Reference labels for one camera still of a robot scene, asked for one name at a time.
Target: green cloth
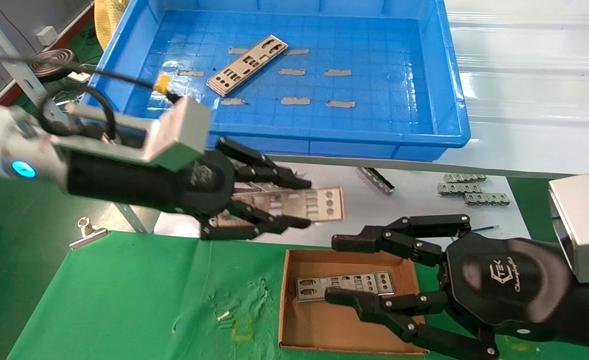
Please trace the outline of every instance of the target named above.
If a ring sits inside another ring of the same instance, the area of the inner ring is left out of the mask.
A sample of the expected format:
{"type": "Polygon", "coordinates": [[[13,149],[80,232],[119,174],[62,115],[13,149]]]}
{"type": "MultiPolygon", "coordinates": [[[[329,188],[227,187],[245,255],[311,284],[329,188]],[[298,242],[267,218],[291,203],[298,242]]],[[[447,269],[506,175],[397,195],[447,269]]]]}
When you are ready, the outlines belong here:
{"type": "MultiPolygon", "coordinates": [[[[279,296],[292,248],[304,246],[112,232],[68,253],[8,358],[368,359],[279,349],[279,296]]],[[[422,291],[436,289],[436,269],[418,266],[417,275],[422,291]]],[[[463,331],[445,314],[428,322],[463,331]]],[[[505,360],[589,358],[579,346],[496,341],[505,360]]]]}

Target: metal bracket piece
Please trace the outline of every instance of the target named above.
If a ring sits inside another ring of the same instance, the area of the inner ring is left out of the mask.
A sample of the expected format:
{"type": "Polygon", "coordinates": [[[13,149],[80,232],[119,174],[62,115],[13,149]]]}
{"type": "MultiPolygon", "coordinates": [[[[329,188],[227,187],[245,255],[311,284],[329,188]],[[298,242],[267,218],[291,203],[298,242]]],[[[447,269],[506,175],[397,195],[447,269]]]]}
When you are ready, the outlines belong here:
{"type": "MultiPolygon", "coordinates": [[[[267,212],[272,216],[285,215],[310,219],[313,223],[341,222],[344,219],[343,192],[341,187],[319,189],[263,191],[235,193],[232,200],[267,212]]],[[[251,226],[244,219],[237,218],[227,210],[210,220],[217,228],[251,226]]]]}
{"type": "Polygon", "coordinates": [[[510,198],[504,193],[467,193],[464,199],[466,205],[510,205],[510,198]]]}
{"type": "Polygon", "coordinates": [[[443,179],[446,183],[479,183],[485,182],[487,177],[473,173],[446,173],[443,179]]]}
{"type": "Polygon", "coordinates": [[[70,250],[79,249],[82,246],[95,242],[108,234],[107,228],[97,228],[91,223],[88,217],[82,217],[77,221],[77,226],[81,230],[81,239],[70,243],[70,250]]]}
{"type": "Polygon", "coordinates": [[[477,184],[440,183],[436,186],[439,195],[480,194],[482,188],[477,184]]]}
{"type": "Polygon", "coordinates": [[[365,178],[370,180],[377,189],[382,191],[386,195],[390,195],[395,192],[395,185],[388,181],[376,168],[372,167],[359,167],[357,168],[361,174],[365,175],[365,178]]]}
{"type": "Polygon", "coordinates": [[[298,301],[324,300],[326,288],[341,288],[379,296],[392,295],[395,287],[388,271],[350,273],[334,276],[300,277],[296,280],[298,301]]]}
{"type": "Polygon", "coordinates": [[[281,41],[274,35],[268,35],[253,48],[226,66],[222,71],[215,73],[215,75],[208,79],[207,85],[210,89],[225,98],[287,48],[287,43],[281,41]]]}

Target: blue plastic crate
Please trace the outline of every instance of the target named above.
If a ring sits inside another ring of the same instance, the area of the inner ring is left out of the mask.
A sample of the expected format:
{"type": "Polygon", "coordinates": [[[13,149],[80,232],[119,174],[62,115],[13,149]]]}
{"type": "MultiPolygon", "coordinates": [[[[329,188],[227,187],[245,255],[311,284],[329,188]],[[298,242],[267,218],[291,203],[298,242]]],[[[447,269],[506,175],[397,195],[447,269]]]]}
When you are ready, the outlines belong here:
{"type": "MultiPolygon", "coordinates": [[[[443,0],[132,0],[98,66],[149,81],[171,73],[174,92],[212,108],[210,144],[226,135],[267,153],[432,161],[470,139],[443,0]],[[208,78],[239,57],[230,48],[269,34],[309,52],[280,55],[229,95],[247,104],[221,105],[208,78]],[[281,105],[283,97],[311,101],[281,105]]],[[[91,84],[130,116],[156,119],[170,107],[118,80],[91,84]]]]}

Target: robotic hand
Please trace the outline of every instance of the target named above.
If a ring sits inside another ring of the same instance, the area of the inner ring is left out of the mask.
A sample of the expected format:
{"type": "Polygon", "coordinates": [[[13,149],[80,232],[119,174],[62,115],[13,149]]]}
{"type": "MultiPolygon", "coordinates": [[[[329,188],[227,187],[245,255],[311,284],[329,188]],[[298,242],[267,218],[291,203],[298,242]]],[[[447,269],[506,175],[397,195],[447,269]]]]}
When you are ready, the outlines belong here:
{"type": "Polygon", "coordinates": [[[253,239],[311,223],[231,199],[235,182],[289,189],[309,189],[311,182],[225,137],[205,150],[210,109],[194,98],[181,98],[155,121],[109,114],[114,140],[104,130],[110,129],[105,110],[76,105],[68,114],[75,132],[45,132],[25,112],[0,107],[0,176],[47,180],[76,196],[191,215],[203,239],[253,239]],[[210,219],[224,210],[253,226],[212,227],[210,219]]]}
{"type": "MultiPolygon", "coordinates": [[[[325,300],[353,307],[361,321],[382,324],[404,342],[459,360],[498,358],[495,334],[589,347],[589,282],[578,281],[566,250],[524,238],[490,239],[470,230],[468,215],[457,214],[402,217],[386,226],[366,226],[359,235],[334,235],[336,251],[386,251],[439,266],[439,290],[381,297],[329,287],[325,300]],[[454,236],[459,239],[445,251],[423,239],[454,236]],[[443,311],[474,338],[412,318],[443,311]]],[[[575,249],[574,255],[581,252],[575,249]]]]}

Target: white table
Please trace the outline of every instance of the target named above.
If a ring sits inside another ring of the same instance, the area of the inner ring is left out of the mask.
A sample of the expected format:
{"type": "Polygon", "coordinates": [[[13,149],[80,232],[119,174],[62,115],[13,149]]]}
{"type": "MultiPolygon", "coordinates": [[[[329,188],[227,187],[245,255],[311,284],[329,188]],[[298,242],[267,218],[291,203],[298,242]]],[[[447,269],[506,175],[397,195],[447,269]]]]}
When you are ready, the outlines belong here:
{"type": "MultiPolygon", "coordinates": [[[[322,223],[306,229],[290,228],[282,235],[263,234],[255,242],[331,245],[335,234],[358,234],[365,225],[387,225],[402,216],[467,214],[472,228],[499,225],[480,234],[496,239],[528,238],[528,230],[514,201],[505,177],[489,176],[480,186],[484,192],[505,193],[512,199],[506,207],[468,206],[461,197],[437,194],[443,173],[383,169],[380,172],[396,187],[391,196],[377,190],[354,167],[317,164],[281,164],[312,181],[316,188],[340,185],[344,194],[345,219],[341,223],[322,223]]],[[[198,237],[199,223],[184,214],[162,212],[154,228],[155,234],[176,237],[198,237]]],[[[449,237],[431,239],[442,248],[452,242],[449,237]]]]}
{"type": "Polygon", "coordinates": [[[432,163],[277,158],[501,176],[589,173],[589,0],[445,5],[472,131],[466,147],[432,163]]]}

